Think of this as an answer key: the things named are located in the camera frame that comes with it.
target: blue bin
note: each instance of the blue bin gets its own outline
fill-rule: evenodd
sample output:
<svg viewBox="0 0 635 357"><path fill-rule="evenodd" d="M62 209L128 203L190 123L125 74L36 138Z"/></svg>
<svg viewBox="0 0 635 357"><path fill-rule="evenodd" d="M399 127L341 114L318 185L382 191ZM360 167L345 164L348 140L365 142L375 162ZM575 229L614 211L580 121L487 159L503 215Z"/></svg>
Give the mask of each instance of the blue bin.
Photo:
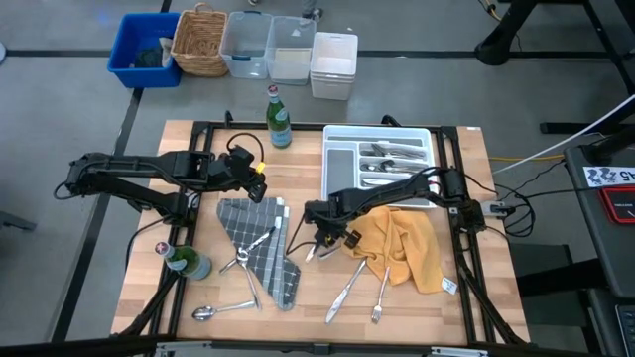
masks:
<svg viewBox="0 0 635 357"><path fill-rule="evenodd" d="M131 68L137 53L159 46L159 38L173 38L179 13L128 14L119 25L110 53L108 71L128 88L175 87L181 81L181 69L174 59L167 67Z"/></svg>

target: wicker basket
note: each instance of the wicker basket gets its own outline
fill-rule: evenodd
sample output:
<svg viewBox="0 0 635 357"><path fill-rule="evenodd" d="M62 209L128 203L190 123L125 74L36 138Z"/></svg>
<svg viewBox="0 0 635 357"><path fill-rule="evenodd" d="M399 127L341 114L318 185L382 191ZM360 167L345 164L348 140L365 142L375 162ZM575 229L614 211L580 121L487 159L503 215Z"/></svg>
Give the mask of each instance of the wicker basket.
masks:
<svg viewBox="0 0 635 357"><path fill-rule="evenodd" d="M209 10L199 11L201 6ZM196 4L193 10L183 11L171 50L179 67L194 75L225 75L227 65L218 51L226 26L227 14L213 11L205 3Z"/></svg>

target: cutlery organizer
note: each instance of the cutlery organizer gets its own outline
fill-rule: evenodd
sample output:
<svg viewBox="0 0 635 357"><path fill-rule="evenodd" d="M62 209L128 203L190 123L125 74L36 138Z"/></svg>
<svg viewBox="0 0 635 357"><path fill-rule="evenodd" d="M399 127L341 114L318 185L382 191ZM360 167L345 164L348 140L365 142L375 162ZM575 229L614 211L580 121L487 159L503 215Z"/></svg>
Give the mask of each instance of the cutlery organizer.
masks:
<svg viewBox="0 0 635 357"><path fill-rule="evenodd" d="M327 125L323 130L321 199L345 188L369 189L390 181L408 179L413 173L433 167L435 155L427 129ZM373 148L400 153L380 157ZM439 186L430 190L439 193ZM426 199L412 198L391 204L397 207L433 208Z"/></svg>

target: white cutlery tray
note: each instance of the white cutlery tray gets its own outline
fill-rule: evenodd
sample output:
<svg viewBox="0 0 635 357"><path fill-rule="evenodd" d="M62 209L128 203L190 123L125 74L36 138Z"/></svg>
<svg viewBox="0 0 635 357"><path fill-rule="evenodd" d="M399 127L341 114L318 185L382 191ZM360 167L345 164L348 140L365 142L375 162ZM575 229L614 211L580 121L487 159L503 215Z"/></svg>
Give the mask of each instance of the white cutlery tray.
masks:
<svg viewBox="0 0 635 357"><path fill-rule="evenodd" d="M407 149L423 154L423 159L394 159L390 157L367 156L372 151L371 144L384 148ZM407 179L412 174L367 172L363 164L379 165L392 160L397 165L407 165L419 170L435 165L432 137L427 129L363 127L349 125L327 125L323 130L321 199L345 188L368 189L362 185L364 179ZM439 193L439 186L432 184L430 190ZM433 208L426 199L412 198L391 204L397 207Z"/></svg>

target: fork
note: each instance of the fork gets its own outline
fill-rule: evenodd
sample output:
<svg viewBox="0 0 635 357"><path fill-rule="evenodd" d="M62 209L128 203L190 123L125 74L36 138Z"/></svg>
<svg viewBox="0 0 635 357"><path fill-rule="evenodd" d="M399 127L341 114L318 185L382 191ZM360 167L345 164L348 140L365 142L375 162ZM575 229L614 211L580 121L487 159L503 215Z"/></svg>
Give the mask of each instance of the fork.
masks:
<svg viewBox="0 0 635 357"><path fill-rule="evenodd" d="M379 300L377 305L373 308L373 314L370 316L373 323L379 322L381 318L381 297L384 296L384 289L386 288L386 282L388 281L388 275L390 274L390 267L386 267L386 273L384 274L384 281L381 283L381 291L379 292Z"/></svg>

